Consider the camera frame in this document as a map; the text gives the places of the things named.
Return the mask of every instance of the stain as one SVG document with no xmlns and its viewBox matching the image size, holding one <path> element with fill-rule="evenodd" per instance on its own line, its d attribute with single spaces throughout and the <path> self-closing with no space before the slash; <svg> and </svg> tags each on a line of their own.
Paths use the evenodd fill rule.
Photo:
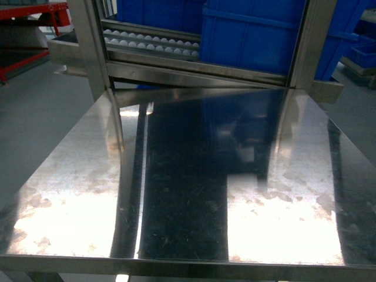
<svg viewBox="0 0 376 282">
<path fill-rule="evenodd" d="M 282 201 L 289 202 L 289 203 L 293 202 L 292 198 L 288 197 L 286 194 L 284 194 L 282 192 L 278 192 L 278 191 L 277 192 L 270 192 L 270 194 L 280 198 Z"/>
<path fill-rule="evenodd" d="M 270 199 L 273 199 L 273 198 L 276 197 L 275 195 L 272 195 L 272 194 L 270 194 L 270 193 L 268 193 L 268 192 L 263 192 L 263 196 L 264 196 L 264 198 L 267 199 L 267 200 L 270 200 Z"/>
<path fill-rule="evenodd" d="M 219 206 L 216 204 L 215 201 L 206 201 L 205 205 L 213 212 L 218 211 Z"/>
<path fill-rule="evenodd" d="M 35 195 L 33 198 L 31 198 L 29 201 L 29 204 L 32 207 L 51 207 L 52 206 L 52 203 L 49 199 L 42 200 L 41 194 Z"/>
<path fill-rule="evenodd" d="M 43 199 L 39 207 L 51 207 L 52 203 L 49 199 Z"/>
<path fill-rule="evenodd" d="M 241 261 L 241 258 L 236 254 L 235 256 L 230 257 L 230 261 Z"/>
<path fill-rule="evenodd" d="M 33 198 L 30 199 L 29 204 L 32 207 L 39 207 L 41 200 L 42 200 L 42 195 L 38 194 L 38 195 L 35 195 Z"/>
<path fill-rule="evenodd" d="M 282 183 L 282 184 L 279 185 L 278 190 L 290 192 L 290 191 L 292 191 L 292 188 L 290 186 Z"/>
<path fill-rule="evenodd" d="M 94 244 L 90 244 L 89 251 L 95 251 L 95 250 L 96 250 L 96 247 L 94 246 Z"/>
<path fill-rule="evenodd" d="M 316 207 L 313 207 L 313 210 L 315 212 L 315 215 L 314 215 L 315 219 L 326 219 L 328 221 L 332 221 L 331 215 L 328 214 L 325 210 L 318 209 Z"/>
<path fill-rule="evenodd" d="M 38 247 L 48 247 L 48 246 L 51 246 L 51 242 L 49 241 L 49 239 L 47 237 L 43 237 L 40 242 L 38 243 Z"/>
<path fill-rule="evenodd" d="M 259 199 L 255 199 L 255 202 L 256 202 L 256 204 L 258 204 L 259 206 L 265 206 L 265 204 L 264 204 L 261 200 L 259 200 Z"/>
<path fill-rule="evenodd" d="M 24 232 L 23 230 L 21 230 L 21 229 L 14 229 L 13 240 L 12 241 L 14 243 L 19 243 L 23 239 L 25 239 L 27 236 L 28 236 L 28 234 L 26 232 Z"/>
<path fill-rule="evenodd" d="M 323 207 L 323 209 L 331 215 L 331 212 L 335 210 L 335 204 L 332 198 L 327 194 L 322 194 L 316 198 L 316 202 Z"/>
<path fill-rule="evenodd" d="M 307 186 L 307 190 L 311 192 L 312 194 L 318 195 L 317 191 L 310 186 Z"/>
<path fill-rule="evenodd" d="M 302 178 L 298 177 L 296 174 L 294 173 L 290 173 L 290 172 L 285 172 L 283 174 L 283 177 L 287 178 L 287 179 L 290 179 L 292 181 L 295 181 L 296 183 L 300 184 L 300 185 L 307 185 L 307 182 L 305 182 Z"/>
</svg>

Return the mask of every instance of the metal frame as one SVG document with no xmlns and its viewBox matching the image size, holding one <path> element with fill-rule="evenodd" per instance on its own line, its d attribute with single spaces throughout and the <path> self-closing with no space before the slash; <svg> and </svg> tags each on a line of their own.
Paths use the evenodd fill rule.
<svg viewBox="0 0 376 282">
<path fill-rule="evenodd" d="M 252 72 L 252 79 L 244 79 L 240 75 L 240 69 L 227 68 L 232 70 L 226 70 L 223 74 L 223 69 L 225 69 L 223 66 L 204 63 L 190 64 L 190 62 L 168 60 L 167 58 L 155 59 L 145 54 L 129 51 L 116 52 L 111 48 L 106 49 L 102 25 L 116 25 L 116 22 L 108 20 L 101 22 L 96 2 L 96 0 L 68 0 L 79 48 L 82 51 L 89 83 L 95 99 L 105 89 L 112 86 L 111 78 L 108 79 L 109 76 L 127 79 L 132 82 L 144 82 L 145 84 L 158 83 L 161 82 L 161 78 L 168 77 L 168 80 L 165 80 L 163 84 L 178 87 L 275 88 L 276 85 L 279 85 L 288 88 L 303 88 L 311 92 L 315 71 L 337 0 L 307 0 L 293 64 L 287 78 L 272 73 L 249 71 Z M 142 26 L 134 25 L 134 28 L 142 29 Z M 220 81 L 228 79 L 232 79 L 233 83 Z"/>
<path fill-rule="evenodd" d="M 336 4 L 337 0 L 307 0 L 288 77 L 289 88 L 309 91 L 312 87 Z"/>
<path fill-rule="evenodd" d="M 104 91 L 113 87 L 113 82 L 106 69 L 108 56 L 96 2 L 90 0 L 68 0 L 68 5 L 87 70 L 92 95 L 94 100 L 97 100 Z"/>
</svg>

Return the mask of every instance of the blue plastic crate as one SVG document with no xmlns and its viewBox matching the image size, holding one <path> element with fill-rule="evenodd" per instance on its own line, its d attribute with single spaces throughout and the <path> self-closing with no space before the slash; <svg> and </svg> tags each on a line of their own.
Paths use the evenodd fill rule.
<svg viewBox="0 0 376 282">
<path fill-rule="evenodd" d="M 299 23 L 305 3 L 306 0 L 207 0 L 207 8 L 274 21 Z"/>
<path fill-rule="evenodd" d="M 338 0 L 330 31 L 353 32 L 369 0 Z M 300 22 L 306 0 L 207 0 L 209 9 L 275 21 Z"/>
<path fill-rule="evenodd" d="M 121 22 L 200 33 L 206 0 L 117 0 Z"/>
<path fill-rule="evenodd" d="M 353 47 L 365 45 L 365 44 L 372 44 L 375 42 L 376 42 L 376 33 L 372 33 L 369 35 L 360 35 L 358 41 L 352 42 L 350 46 L 347 48 L 346 52 L 343 54 L 343 56 L 351 58 L 351 56 L 353 55 Z"/>
<path fill-rule="evenodd" d="M 342 56 L 346 55 L 351 45 L 359 42 L 359 40 L 359 35 L 354 33 L 330 32 L 325 40 L 315 79 L 330 80 Z"/>
<path fill-rule="evenodd" d="M 287 75 L 299 23 L 286 23 L 204 8 L 200 59 Z"/>
<path fill-rule="evenodd" d="M 376 67 L 376 44 L 353 47 L 351 60 L 362 68 Z"/>
</svg>

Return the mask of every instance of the stainless steel table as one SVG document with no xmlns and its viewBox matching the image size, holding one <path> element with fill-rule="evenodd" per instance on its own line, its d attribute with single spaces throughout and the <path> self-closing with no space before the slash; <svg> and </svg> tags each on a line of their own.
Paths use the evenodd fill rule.
<svg viewBox="0 0 376 282">
<path fill-rule="evenodd" d="M 104 93 L 0 212 L 0 270 L 374 281 L 376 170 L 303 90 Z"/>
</svg>

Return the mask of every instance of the gray floor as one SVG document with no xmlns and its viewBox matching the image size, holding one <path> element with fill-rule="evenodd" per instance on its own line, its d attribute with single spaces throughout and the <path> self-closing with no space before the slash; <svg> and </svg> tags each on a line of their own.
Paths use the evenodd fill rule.
<svg viewBox="0 0 376 282">
<path fill-rule="evenodd" d="M 93 104 L 88 80 L 57 75 L 59 68 L 43 63 L 0 86 L 0 210 Z M 345 88 L 335 104 L 325 105 L 328 114 L 376 165 L 376 90 L 343 65 L 334 77 Z M 94 281 L 91 276 L 63 277 L 66 282 Z"/>
</svg>

